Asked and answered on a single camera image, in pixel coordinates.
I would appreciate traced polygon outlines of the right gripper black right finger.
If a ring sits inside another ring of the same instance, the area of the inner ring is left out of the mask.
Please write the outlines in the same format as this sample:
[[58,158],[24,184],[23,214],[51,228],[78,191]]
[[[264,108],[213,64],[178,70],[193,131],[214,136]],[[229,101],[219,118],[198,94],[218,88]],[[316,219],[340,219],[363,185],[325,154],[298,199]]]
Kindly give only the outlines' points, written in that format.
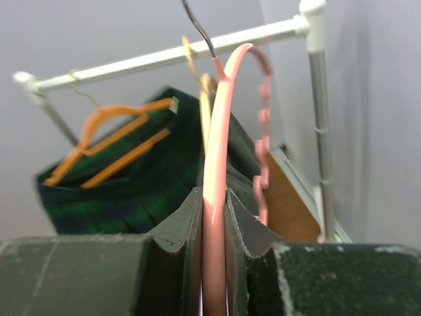
[[283,240],[228,191],[230,315],[419,315],[420,251]]

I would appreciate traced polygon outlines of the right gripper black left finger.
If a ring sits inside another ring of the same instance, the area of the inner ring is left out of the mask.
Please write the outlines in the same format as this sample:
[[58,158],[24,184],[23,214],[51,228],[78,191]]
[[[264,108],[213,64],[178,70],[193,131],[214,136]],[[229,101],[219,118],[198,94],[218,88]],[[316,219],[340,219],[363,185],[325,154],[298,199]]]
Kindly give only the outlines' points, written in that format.
[[146,234],[1,244],[2,315],[198,315],[202,191]]

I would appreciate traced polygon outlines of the pink wavy hanger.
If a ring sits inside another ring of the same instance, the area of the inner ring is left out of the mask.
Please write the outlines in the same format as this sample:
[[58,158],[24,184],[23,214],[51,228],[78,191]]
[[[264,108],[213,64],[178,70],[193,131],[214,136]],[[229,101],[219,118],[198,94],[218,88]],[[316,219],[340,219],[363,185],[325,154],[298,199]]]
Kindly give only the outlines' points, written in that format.
[[213,114],[210,122],[209,140],[205,154],[203,178],[203,237],[202,237],[202,293],[203,315],[226,315],[226,255],[224,241],[224,204],[226,200],[226,161],[228,152],[228,133],[235,79],[239,66],[246,53],[252,53],[260,63],[265,75],[260,86],[263,109],[259,111],[259,122],[263,137],[255,144],[255,153],[260,161],[260,174],[253,179],[253,189],[259,206],[258,219],[268,223],[268,206],[263,194],[269,185],[269,168],[266,154],[269,151],[270,136],[270,87],[272,69],[264,53],[252,43],[243,43],[222,65],[205,30],[194,17],[188,3],[183,2],[186,13],[207,43],[214,60],[219,83],[214,99]]

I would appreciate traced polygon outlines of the cream plastic hanger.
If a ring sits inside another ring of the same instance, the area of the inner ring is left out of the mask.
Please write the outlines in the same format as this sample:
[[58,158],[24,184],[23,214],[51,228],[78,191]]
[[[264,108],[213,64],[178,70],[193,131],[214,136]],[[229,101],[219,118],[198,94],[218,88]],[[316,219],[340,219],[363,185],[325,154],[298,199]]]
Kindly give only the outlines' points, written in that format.
[[196,51],[192,48],[190,41],[185,36],[182,37],[182,45],[185,49],[186,60],[190,67],[190,70],[199,84],[199,109],[201,117],[201,132],[204,152],[206,152],[214,102],[213,97],[216,95],[218,83],[208,73],[203,73],[202,75],[199,75],[193,62],[193,57],[196,55]]

